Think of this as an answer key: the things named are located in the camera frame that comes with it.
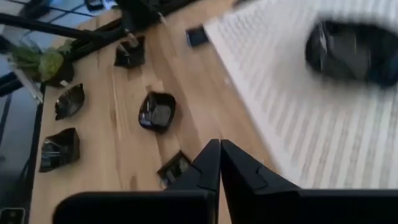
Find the black rounded box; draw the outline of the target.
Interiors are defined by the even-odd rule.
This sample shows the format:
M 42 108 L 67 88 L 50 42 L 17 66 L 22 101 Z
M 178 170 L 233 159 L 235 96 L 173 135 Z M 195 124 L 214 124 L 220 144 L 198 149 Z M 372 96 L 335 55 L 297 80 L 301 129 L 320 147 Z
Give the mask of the black rounded box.
M 24 208 L 3 208 L 0 210 L 0 224 L 24 224 Z

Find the black aluminium rail frame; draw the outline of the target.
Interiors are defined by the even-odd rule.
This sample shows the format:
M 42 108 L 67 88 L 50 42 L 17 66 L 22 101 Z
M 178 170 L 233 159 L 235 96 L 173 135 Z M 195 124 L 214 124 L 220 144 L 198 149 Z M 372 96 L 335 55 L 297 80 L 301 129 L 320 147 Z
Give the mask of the black aluminium rail frame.
M 116 19 L 95 30 L 79 30 L 46 22 L 28 21 L 23 17 L 0 13 L 0 24 L 74 39 L 67 57 L 77 61 L 126 36 L 121 19 Z

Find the white perforated metal shelf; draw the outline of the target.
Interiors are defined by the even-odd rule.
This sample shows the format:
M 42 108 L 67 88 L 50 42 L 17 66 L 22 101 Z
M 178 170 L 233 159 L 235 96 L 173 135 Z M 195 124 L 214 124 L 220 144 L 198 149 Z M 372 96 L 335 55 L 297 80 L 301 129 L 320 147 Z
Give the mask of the white perforated metal shelf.
M 398 0 L 255 0 L 205 31 L 283 177 L 301 187 L 398 189 L 398 85 L 310 69 L 305 44 L 323 15 L 398 34 Z

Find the black oval mini plate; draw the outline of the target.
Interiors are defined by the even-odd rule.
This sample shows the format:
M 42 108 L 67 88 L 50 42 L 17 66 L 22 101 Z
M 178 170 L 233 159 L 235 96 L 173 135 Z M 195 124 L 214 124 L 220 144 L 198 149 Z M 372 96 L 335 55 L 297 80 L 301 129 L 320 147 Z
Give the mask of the black oval mini plate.
M 83 84 L 77 84 L 61 94 L 55 102 L 55 120 L 69 118 L 79 112 L 85 102 Z

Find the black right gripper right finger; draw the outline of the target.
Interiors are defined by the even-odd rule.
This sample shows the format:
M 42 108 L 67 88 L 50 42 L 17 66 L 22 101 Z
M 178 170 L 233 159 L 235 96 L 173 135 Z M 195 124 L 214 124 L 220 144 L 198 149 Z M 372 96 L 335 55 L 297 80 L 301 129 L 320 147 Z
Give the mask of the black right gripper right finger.
M 303 189 L 225 139 L 220 162 L 232 224 L 398 224 L 398 190 Z

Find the green succulent potted plant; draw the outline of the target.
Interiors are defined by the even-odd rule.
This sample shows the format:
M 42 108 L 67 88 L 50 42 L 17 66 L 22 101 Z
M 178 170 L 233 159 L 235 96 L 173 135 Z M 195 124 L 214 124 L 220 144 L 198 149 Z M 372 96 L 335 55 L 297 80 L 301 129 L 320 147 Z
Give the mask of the green succulent potted plant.
M 71 49 L 72 40 L 66 40 L 59 47 L 46 49 L 41 49 L 34 42 L 30 45 L 21 42 L 11 47 L 11 63 L 35 82 L 63 88 L 75 76 L 72 61 L 68 57 Z

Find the black wavy square mini plate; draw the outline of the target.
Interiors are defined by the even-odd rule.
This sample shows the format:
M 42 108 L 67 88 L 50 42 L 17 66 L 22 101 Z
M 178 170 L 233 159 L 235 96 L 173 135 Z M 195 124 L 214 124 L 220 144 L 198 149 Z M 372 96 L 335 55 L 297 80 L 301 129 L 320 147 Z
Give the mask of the black wavy square mini plate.
M 39 172 L 67 166 L 80 158 L 80 138 L 76 128 L 67 128 L 44 139 Z
M 135 68 L 143 65 L 145 60 L 145 37 L 137 38 L 138 45 L 133 47 L 128 41 L 120 42 L 116 48 L 115 67 Z

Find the black aluminium table beam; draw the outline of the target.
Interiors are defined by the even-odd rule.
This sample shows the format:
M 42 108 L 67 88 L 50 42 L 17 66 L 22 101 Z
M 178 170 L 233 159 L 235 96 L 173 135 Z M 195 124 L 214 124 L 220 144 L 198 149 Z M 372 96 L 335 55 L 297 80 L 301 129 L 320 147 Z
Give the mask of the black aluminium table beam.
M 37 162 L 37 154 L 39 150 L 39 138 L 40 138 L 40 130 L 41 130 L 41 121 L 42 121 L 42 113 L 43 113 L 43 103 L 39 103 L 37 106 L 37 111 L 35 114 L 35 123 L 34 123 L 34 132 L 32 136 L 32 147 L 30 151 L 29 163 L 28 163 L 28 172 L 26 175 L 26 183 L 28 188 L 28 196 L 29 201 L 27 203 L 27 210 L 25 212 L 25 221 L 24 224 L 29 224 L 30 217 L 30 205 L 32 201 L 32 191 L 34 185 L 34 177 L 35 177 L 35 168 Z

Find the black rounded square mini plate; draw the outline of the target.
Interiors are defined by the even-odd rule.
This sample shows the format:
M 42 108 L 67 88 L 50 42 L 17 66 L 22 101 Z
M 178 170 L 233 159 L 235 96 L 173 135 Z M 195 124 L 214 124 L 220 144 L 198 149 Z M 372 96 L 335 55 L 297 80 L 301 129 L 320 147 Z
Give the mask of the black rounded square mini plate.
M 173 121 L 176 104 L 173 95 L 150 91 L 139 109 L 140 126 L 155 133 L 165 133 Z

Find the black wavy-rim mini plate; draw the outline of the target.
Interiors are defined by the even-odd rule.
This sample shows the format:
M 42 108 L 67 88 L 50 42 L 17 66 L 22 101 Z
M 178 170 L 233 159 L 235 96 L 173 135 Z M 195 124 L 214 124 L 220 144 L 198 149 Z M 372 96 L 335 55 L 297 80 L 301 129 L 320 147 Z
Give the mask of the black wavy-rim mini plate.
M 319 20 L 304 56 L 313 71 L 334 80 L 398 84 L 398 34 L 379 25 Z

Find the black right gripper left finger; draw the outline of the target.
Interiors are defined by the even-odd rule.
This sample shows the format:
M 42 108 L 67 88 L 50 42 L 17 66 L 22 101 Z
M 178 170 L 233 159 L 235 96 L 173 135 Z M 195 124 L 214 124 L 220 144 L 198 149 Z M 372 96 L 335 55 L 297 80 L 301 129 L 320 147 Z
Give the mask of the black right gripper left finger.
M 215 224 L 220 140 L 212 139 L 165 190 L 82 192 L 62 200 L 53 224 Z

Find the black small square mini plate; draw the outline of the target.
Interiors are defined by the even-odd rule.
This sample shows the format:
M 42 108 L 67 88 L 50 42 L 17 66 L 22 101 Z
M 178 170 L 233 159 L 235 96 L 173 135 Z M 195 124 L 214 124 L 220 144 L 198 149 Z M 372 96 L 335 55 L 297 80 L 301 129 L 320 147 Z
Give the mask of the black small square mini plate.
M 189 28 L 185 31 L 187 44 L 190 47 L 198 47 L 199 45 L 209 42 L 208 36 L 203 26 Z
M 178 151 L 168 162 L 166 162 L 158 171 L 162 184 L 168 187 L 174 183 L 186 170 L 189 169 L 191 160 L 182 152 Z

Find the silver metal bar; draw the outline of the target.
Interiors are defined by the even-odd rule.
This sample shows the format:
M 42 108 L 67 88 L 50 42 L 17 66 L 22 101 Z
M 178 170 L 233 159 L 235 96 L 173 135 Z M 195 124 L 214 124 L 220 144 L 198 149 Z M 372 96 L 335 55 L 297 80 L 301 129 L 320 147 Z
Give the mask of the silver metal bar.
M 16 77 L 20 80 L 22 85 L 28 89 L 30 95 L 33 99 L 38 103 L 42 104 L 44 102 L 44 96 L 40 91 L 40 88 L 37 84 L 35 84 L 31 78 L 29 78 L 21 69 L 14 68 L 13 72 L 15 73 Z

